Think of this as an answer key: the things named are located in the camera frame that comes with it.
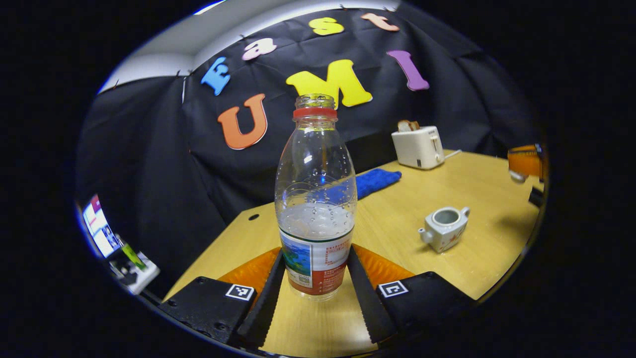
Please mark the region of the white toaster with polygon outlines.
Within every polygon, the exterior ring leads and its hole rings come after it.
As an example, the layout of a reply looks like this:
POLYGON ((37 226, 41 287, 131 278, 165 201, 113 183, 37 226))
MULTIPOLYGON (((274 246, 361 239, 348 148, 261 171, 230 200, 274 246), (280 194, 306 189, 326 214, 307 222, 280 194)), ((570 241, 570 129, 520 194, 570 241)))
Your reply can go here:
POLYGON ((438 127, 421 127, 415 131, 393 132, 397 161, 400 165, 430 170, 445 161, 438 127))

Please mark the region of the white ceramic teacup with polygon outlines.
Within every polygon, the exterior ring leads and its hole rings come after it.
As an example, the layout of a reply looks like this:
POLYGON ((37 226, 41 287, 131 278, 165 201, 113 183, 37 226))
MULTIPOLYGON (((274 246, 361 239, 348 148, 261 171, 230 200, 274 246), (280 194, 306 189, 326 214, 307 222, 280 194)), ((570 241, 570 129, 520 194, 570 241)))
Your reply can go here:
POLYGON ((470 207, 456 209, 447 206, 437 209, 425 217, 423 227, 418 229, 420 239, 436 253, 454 247, 467 227, 470 212, 470 207))

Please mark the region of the clear plastic water bottle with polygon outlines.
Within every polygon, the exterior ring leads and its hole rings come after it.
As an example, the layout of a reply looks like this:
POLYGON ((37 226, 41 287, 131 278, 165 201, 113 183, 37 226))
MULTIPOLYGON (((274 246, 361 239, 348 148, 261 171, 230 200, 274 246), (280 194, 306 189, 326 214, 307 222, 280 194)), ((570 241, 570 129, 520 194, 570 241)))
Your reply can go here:
POLYGON ((341 287, 357 207, 356 172, 336 129, 333 97, 299 96, 295 125, 280 156, 275 211, 288 282, 300 297, 321 302, 341 287))

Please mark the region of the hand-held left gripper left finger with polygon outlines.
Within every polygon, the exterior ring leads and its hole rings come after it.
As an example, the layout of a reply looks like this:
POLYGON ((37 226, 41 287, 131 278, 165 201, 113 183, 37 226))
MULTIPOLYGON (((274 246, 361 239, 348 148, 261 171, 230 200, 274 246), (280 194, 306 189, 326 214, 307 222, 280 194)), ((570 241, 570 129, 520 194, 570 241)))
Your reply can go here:
POLYGON ((194 278, 159 310, 220 344, 257 349, 272 324, 284 272, 283 252, 275 247, 219 279, 194 278))

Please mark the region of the white side table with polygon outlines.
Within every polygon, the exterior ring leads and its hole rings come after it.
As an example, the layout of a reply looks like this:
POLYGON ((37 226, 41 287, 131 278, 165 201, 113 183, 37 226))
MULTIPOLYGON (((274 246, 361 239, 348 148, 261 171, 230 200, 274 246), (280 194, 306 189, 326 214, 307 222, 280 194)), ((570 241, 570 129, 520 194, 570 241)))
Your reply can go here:
POLYGON ((130 294, 140 294, 157 277, 160 269, 143 252, 136 253, 145 268, 138 267, 133 261, 124 259, 109 261, 110 270, 119 285, 130 294))

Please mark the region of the green bottle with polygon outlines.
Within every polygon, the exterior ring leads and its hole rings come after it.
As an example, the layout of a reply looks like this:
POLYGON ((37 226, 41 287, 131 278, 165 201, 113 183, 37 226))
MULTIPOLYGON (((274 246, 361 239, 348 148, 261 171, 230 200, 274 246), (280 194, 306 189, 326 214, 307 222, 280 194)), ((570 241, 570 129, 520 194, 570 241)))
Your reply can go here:
POLYGON ((133 263, 133 265, 140 270, 146 270, 147 265, 139 258, 134 249, 129 245, 129 243, 125 243, 121 247, 122 252, 127 256, 127 258, 133 263))

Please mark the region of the blue towel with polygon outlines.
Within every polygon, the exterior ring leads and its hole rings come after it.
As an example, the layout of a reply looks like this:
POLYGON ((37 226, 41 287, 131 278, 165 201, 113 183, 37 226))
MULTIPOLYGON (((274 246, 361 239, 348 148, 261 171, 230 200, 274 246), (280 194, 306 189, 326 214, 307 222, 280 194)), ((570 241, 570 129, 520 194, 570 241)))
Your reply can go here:
POLYGON ((391 186, 400 181, 401 177, 402 172, 388 172, 380 168, 357 175, 357 199, 361 200, 372 193, 391 186))

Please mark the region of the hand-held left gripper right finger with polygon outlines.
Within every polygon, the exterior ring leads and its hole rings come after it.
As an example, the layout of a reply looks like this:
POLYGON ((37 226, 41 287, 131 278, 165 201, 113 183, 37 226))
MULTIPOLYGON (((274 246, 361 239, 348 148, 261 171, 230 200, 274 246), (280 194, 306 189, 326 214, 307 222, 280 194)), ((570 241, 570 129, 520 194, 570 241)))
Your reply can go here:
POLYGON ((435 333, 477 306, 436 272, 415 274, 356 243, 347 267, 370 339, 379 346, 435 333))

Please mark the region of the computer monitor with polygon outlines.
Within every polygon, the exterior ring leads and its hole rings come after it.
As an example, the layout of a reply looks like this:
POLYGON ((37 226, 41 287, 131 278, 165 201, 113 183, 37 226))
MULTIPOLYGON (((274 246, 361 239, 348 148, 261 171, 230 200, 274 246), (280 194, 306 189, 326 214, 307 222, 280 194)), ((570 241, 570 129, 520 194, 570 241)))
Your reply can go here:
POLYGON ((86 225, 89 237, 97 252, 103 258, 109 258, 116 250, 123 246, 105 218, 104 209, 97 194, 89 200, 82 211, 82 219, 86 225))

